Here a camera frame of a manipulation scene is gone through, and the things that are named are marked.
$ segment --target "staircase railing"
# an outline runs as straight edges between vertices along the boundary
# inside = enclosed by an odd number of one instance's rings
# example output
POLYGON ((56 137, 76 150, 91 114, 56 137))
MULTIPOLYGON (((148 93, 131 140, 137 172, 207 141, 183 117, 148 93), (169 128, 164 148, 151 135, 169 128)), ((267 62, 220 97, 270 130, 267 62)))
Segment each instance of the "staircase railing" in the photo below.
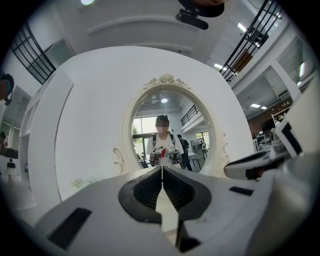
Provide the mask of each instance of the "staircase railing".
POLYGON ((199 113, 199 109, 193 105, 189 110, 188 112, 182 117, 181 119, 181 123, 182 123, 182 126, 184 126, 186 123, 188 123, 190 121, 190 119, 197 115, 199 113))
POLYGON ((267 41, 270 29, 276 21, 281 20, 281 13, 282 9, 276 0, 265 0, 263 2, 251 25, 220 70, 228 83, 238 75, 237 72, 240 72, 248 64, 254 51, 259 50, 267 41))

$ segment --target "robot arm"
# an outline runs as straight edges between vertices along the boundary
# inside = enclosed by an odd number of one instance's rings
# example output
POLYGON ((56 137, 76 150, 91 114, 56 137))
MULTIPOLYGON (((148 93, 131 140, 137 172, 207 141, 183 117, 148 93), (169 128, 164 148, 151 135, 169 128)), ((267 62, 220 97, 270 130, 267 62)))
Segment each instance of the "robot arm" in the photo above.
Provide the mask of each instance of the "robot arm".
POLYGON ((180 164, 182 162, 182 155, 176 146, 171 146, 168 149, 169 160, 172 164, 180 164))
POLYGON ((137 170, 85 187, 50 210, 35 229, 77 256, 265 255, 309 214, 319 186, 310 177, 319 174, 319 159, 319 154, 292 159, 260 182, 165 166, 137 170), (178 212, 175 247, 155 211, 162 182, 178 212))
POLYGON ((159 148, 155 148, 150 153, 150 164, 152 166, 159 165, 161 158, 162 158, 162 150, 159 148))

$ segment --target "person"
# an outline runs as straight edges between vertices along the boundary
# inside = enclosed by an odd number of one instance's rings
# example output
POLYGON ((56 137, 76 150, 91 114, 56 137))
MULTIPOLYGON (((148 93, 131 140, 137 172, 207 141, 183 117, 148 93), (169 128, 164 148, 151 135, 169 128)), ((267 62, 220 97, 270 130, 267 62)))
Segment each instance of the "person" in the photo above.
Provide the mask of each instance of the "person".
POLYGON ((275 128, 277 128, 279 125, 281 125, 280 121, 276 121, 275 124, 274 124, 275 128))
POLYGON ((0 155, 3 156, 6 146, 5 146, 6 134, 2 131, 0 133, 0 155))
POLYGON ((203 160, 205 161, 208 158, 208 150, 207 150, 206 143, 202 139, 200 140, 200 147, 201 147, 201 151, 202 151, 203 160))
POLYGON ((180 140, 177 136, 170 133, 169 130, 169 119, 166 115, 159 115, 155 119, 155 127, 158 131, 158 134, 150 137, 148 140, 148 145, 146 148, 146 155, 150 155, 154 149, 161 150, 161 160, 159 165, 160 166, 173 166, 181 168, 180 164, 172 164, 169 159, 169 148, 176 147, 180 153, 184 152, 184 149, 180 143, 180 140))
POLYGON ((0 76, 0 101, 5 100, 6 105, 11 102, 8 96, 13 92, 14 85, 14 78, 10 74, 0 76))
POLYGON ((188 158, 188 148, 189 148, 189 143, 188 141, 186 141, 185 139, 182 139, 182 136, 181 134, 177 135, 181 145, 182 145, 182 148, 183 148, 183 154, 182 154, 182 163, 184 164, 184 166, 186 165, 186 168, 192 172, 192 167, 190 165, 190 161, 189 161, 189 158, 188 158))

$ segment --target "ceiling light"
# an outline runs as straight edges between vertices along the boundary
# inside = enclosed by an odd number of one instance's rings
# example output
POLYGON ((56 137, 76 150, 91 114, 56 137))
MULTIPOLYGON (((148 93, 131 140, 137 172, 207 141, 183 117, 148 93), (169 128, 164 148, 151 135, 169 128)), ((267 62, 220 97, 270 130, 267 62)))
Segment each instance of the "ceiling light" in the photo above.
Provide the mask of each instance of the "ceiling light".
POLYGON ((222 69, 222 68, 223 68, 223 66, 221 66, 221 65, 219 65, 219 64, 217 64, 217 63, 216 63, 216 64, 214 64, 214 66, 215 66, 216 68, 218 68, 218 69, 222 69))
POLYGON ((238 28, 241 29, 243 32, 247 31, 247 29, 241 23, 238 23, 238 28))
POLYGON ((86 5, 90 5, 93 1, 94 0, 81 0, 81 3, 86 6, 86 5))
POLYGON ((260 108, 260 105, 252 104, 251 107, 253 107, 253 108, 260 108))
POLYGON ((302 77, 305 73, 305 63, 302 62, 300 65, 300 73, 299 73, 299 77, 302 77))

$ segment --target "white wall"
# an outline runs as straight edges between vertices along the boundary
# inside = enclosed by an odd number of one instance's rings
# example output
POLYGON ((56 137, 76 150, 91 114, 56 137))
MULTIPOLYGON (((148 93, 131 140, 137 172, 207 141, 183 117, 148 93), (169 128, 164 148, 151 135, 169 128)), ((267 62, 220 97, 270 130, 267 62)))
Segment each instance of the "white wall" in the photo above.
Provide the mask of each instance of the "white wall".
POLYGON ((26 70, 11 50, 8 51, 1 69, 9 73, 14 79, 14 84, 30 96, 33 96, 41 87, 41 84, 26 70))
POLYGON ((194 131, 185 132, 182 134, 182 139, 185 139, 191 145, 190 141, 193 141, 196 139, 196 133, 194 131))
POLYGON ((168 113, 168 118, 169 118, 169 121, 170 121, 171 133, 174 134, 174 135, 181 134, 182 123, 181 123, 181 117, 180 116, 181 116, 181 111, 168 113))
MULTIPOLYGON (((114 164, 119 161, 114 148, 124 147, 122 120, 130 102, 144 84, 166 73, 189 84, 192 93, 216 113, 216 123, 211 125, 220 126, 226 134, 225 150, 231 161, 254 152, 248 122, 233 91, 219 72, 194 59, 149 47, 108 47, 76 55, 59 69, 74 83, 56 134, 55 166, 62 199, 75 192, 74 179, 121 173, 114 164), (88 131, 90 143, 84 145, 88 131)), ((177 123, 172 125, 177 127, 180 118, 174 120, 177 123)))
POLYGON ((57 42, 45 54, 56 69, 74 56, 64 40, 57 42))
POLYGON ((188 98, 185 99, 181 106, 180 119, 184 117, 184 115, 191 109, 193 105, 194 103, 191 100, 189 100, 188 98))
POLYGON ((100 0, 87 6, 79 0, 56 0, 55 4, 65 36, 77 54, 104 47, 137 45, 182 50, 182 54, 205 63, 235 2, 226 2, 224 12, 218 17, 202 17, 209 24, 207 30, 178 22, 175 15, 183 6, 177 0, 100 0))
POLYGON ((43 4, 28 20, 30 29, 43 50, 62 39, 61 32, 54 19, 53 2, 48 1, 43 4))

